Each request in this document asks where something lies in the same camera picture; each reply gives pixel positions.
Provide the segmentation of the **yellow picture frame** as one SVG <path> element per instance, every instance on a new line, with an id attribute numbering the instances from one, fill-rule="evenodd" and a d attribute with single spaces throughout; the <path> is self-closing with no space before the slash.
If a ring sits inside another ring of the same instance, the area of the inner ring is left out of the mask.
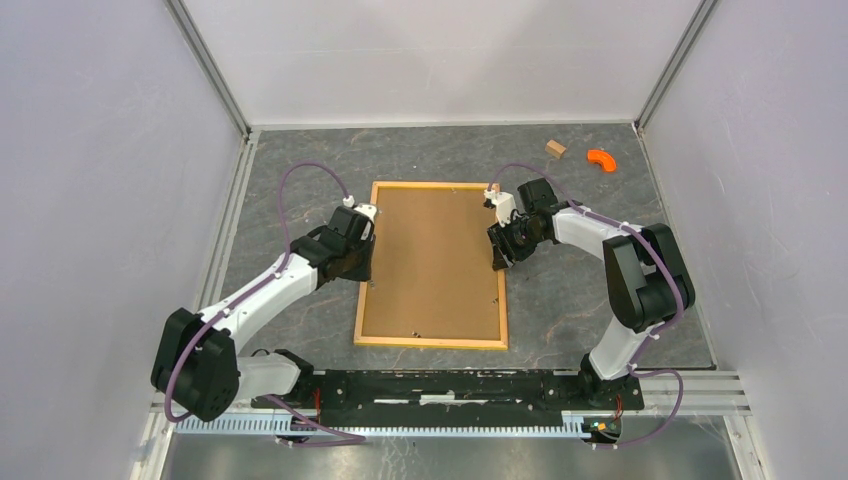
<path id="1" fill-rule="evenodd" d="M 376 181 L 372 274 L 361 284 L 358 346 L 509 347 L 506 280 L 492 267 L 485 183 Z"/>

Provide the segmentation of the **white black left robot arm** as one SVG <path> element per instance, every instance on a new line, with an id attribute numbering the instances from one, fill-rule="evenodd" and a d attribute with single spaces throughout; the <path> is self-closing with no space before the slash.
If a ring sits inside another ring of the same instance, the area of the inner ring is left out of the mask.
<path id="1" fill-rule="evenodd" d="M 314 381 L 292 355 L 240 357 L 246 343 L 297 300 L 337 280 L 367 282 L 375 246 L 372 204 L 339 206 L 328 224 L 294 240 L 258 277 L 198 312 L 174 311 L 165 321 L 151 384 L 190 415 L 219 417 L 234 402 L 277 394 L 306 405 Z"/>

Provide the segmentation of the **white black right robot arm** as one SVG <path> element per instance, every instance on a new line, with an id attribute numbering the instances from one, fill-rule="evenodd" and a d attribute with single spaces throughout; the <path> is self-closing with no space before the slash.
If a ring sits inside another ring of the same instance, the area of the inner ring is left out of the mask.
<path id="1" fill-rule="evenodd" d="M 496 218 L 487 230 L 494 270 L 526 260 L 544 242 L 573 246 L 602 261 L 613 318 L 581 361 L 577 392 L 591 408 L 606 406 L 632 379 L 646 340 L 694 303 L 670 227 L 635 226 L 561 201 L 545 178 L 521 185 L 516 195 L 488 188 L 483 205 Z"/>

